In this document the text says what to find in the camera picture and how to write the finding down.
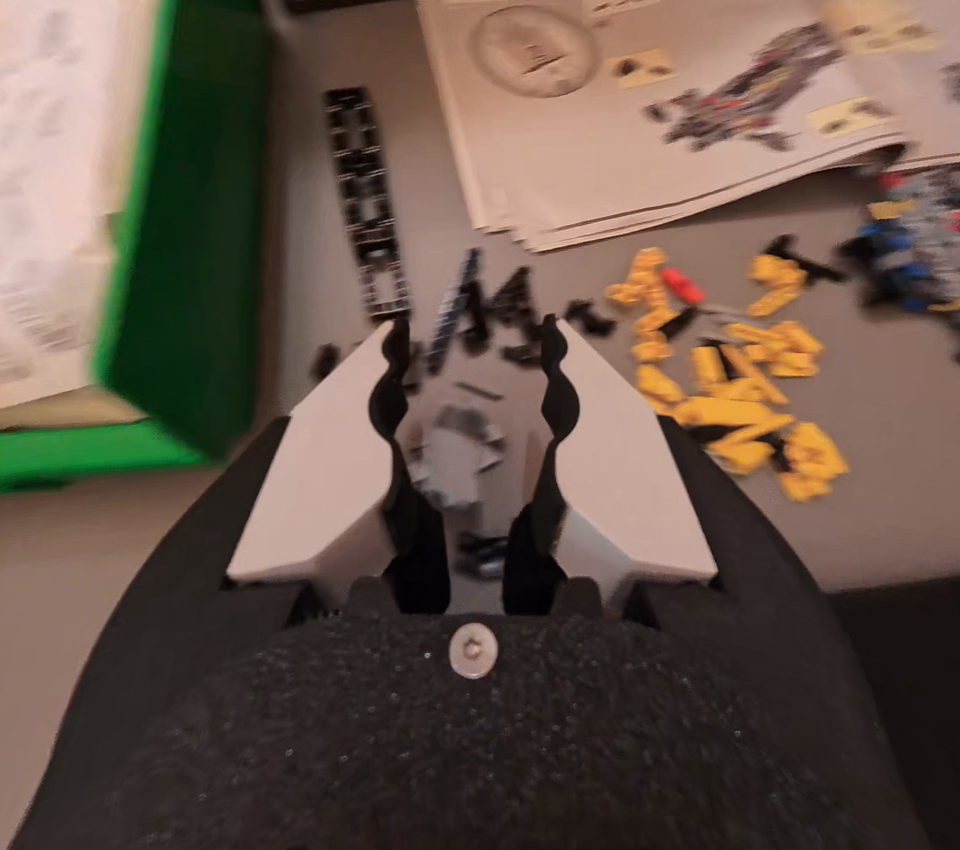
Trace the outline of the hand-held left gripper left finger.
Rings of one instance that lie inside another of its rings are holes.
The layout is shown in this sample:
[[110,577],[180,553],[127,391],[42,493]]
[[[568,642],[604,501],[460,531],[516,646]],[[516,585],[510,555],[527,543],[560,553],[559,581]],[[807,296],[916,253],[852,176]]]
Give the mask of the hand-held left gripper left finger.
[[409,320],[398,317],[294,407],[226,569],[232,582],[308,582],[332,609],[356,581],[379,578],[403,613],[448,610],[443,517],[398,441],[410,363]]

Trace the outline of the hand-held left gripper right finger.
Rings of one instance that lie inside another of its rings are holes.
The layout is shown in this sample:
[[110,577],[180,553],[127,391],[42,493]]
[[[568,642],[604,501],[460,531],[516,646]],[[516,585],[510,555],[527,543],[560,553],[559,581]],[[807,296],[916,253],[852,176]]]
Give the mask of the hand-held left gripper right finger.
[[659,416],[566,320],[542,324],[547,436],[508,534],[505,613],[544,616],[578,578],[614,611],[640,582],[711,582],[716,561]]

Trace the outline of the grey lego panel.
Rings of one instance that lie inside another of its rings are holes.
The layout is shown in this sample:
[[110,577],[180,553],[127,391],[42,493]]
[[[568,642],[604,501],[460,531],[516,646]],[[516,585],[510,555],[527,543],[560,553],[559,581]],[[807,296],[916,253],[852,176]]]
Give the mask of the grey lego panel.
[[445,404],[412,447],[412,484],[439,511],[469,509],[481,499],[481,475],[503,460],[504,443],[481,409]]

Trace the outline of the pile of yellow black lego pieces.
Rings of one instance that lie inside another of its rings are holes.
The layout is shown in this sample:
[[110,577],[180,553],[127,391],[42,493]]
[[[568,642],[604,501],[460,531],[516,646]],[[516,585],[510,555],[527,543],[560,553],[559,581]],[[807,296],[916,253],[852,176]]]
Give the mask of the pile of yellow black lego pieces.
[[638,312],[630,348],[636,390],[729,475],[768,469],[795,504],[829,496],[850,466],[819,424],[798,418],[784,389],[819,374],[826,346],[783,312],[845,275],[799,254],[794,238],[781,235],[751,258],[747,278],[762,293],[738,310],[708,295],[699,306],[684,305],[666,289],[663,268],[676,268],[667,253],[642,247],[604,292],[606,303]]

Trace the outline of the black double hole lego connector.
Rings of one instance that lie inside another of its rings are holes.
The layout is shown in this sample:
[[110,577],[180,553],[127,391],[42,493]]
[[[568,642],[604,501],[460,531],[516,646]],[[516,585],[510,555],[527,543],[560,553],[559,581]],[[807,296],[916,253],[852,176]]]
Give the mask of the black double hole lego connector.
[[454,568],[473,580],[502,580],[508,550],[505,535],[482,536],[462,532],[455,548]]

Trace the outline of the black lego frame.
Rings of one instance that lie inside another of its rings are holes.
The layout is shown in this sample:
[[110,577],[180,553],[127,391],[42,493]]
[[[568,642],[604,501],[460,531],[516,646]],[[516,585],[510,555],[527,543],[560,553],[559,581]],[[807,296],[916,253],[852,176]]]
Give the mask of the black lego frame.
[[348,232],[390,220],[387,169],[372,98],[365,87],[329,89],[322,96]]
[[346,232],[366,317],[371,323],[379,324],[399,316],[411,316],[413,298],[390,198],[361,196],[352,202],[347,217]]

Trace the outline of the lego chassis assembly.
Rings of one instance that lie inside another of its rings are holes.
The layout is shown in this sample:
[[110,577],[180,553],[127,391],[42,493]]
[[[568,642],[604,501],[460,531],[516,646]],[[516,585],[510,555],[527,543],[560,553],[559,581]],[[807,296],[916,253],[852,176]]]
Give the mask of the lego chassis assembly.
[[959,166],[886,172],[858,231],[836,248],[862,280],[860,306],[959,331]]

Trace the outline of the black pronged lego piece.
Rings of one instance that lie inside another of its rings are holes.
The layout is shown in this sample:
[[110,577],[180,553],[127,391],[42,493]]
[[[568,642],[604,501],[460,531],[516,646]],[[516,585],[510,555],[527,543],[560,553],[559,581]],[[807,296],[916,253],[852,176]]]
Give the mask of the black pronged lego piece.
[[574,299],[569,302],[563,313],[571,325],[578,328],[588,337],[608,339],[618,329],[618,321],[612,317],[600,314],[591,299]]

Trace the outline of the red lego connector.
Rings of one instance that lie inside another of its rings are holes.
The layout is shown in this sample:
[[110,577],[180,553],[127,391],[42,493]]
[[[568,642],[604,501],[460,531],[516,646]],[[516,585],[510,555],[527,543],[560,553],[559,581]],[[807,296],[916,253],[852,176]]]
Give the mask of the red lego connector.
[[706,292],[678,268],[663,268],[659,277],[671,295],[684,305],[696,307],[706,302]]

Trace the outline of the black angled lego piece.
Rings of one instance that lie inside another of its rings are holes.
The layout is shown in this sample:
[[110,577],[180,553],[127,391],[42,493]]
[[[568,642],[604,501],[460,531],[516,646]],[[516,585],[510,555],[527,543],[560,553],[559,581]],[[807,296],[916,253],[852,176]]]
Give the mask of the black angled lego piece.
[[531,268],[517,268],[492,296],[484,295],[479,278],[465,283],[465,312],[471,325],[462,331],[462,341],[472,352],[484,350],[491,339],[491,323],[519,330],[521,344],[513,351],[533,352],[539,346],[541,321],[534,306]]

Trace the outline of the long black lego beam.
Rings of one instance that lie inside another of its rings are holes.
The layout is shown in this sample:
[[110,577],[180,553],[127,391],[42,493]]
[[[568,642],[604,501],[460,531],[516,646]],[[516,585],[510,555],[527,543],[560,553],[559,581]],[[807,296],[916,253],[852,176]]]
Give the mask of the long black lego beam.
[[479,247],[474,246],[466,252],[462,265],[441,302],[426,358],[427,370],[432,375],[440,374],[444,368],[452,340],[467,309],[470,286],[477,278],[480,259]]

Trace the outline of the lego instruction booklet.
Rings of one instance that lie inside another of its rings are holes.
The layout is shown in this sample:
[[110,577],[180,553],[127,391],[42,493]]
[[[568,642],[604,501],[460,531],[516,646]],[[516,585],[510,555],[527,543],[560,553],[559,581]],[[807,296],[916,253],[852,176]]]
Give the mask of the lego instruction booklet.
[[958,0],[416,0],[472,227],[547,252],[958,158]]

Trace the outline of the green plastic bin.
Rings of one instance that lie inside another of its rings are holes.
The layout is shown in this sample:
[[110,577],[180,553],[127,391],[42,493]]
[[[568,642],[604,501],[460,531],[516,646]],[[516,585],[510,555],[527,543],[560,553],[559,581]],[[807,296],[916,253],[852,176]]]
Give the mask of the green plastic bin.
[[257,399],[273,37],[260,0],[159,0],[95,382],[130,423],[2,433],[2,494],[220,462]]

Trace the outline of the black perforated pad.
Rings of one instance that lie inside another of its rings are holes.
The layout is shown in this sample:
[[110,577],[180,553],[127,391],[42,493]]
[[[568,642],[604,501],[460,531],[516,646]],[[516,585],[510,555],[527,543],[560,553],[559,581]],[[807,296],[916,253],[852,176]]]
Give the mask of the black perforated pad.
[[919,819],[959,847],[959,579],[831,595]]

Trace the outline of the white paper sheet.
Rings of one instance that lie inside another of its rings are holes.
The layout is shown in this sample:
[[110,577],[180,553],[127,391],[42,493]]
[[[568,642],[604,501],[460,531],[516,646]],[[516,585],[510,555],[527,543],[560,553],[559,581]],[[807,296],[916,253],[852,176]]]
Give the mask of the white paper sheet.
[[91,370],[159,0],[1,0],[2,429],[133,422]]

